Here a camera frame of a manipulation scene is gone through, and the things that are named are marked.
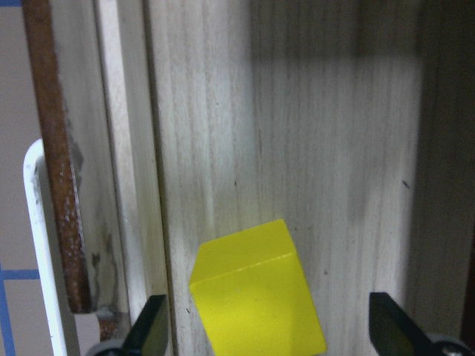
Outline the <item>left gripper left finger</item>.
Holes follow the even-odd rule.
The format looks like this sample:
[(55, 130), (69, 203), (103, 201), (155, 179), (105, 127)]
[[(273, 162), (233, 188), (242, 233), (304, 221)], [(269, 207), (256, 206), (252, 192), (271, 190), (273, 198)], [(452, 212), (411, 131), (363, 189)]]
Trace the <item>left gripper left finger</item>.
[(164, 355), (168, 346), (168, 298), (148, 298), (128, 333), (122, 350), (126, 355)]

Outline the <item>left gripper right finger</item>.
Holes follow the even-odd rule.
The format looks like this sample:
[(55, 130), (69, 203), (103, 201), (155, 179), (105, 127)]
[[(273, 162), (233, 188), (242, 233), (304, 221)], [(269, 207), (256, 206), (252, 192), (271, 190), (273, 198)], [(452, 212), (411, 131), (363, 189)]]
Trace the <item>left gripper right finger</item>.
[(378, 355), (429, 355), (431, 341), (386, 292), (371, 292), (369, 336)]

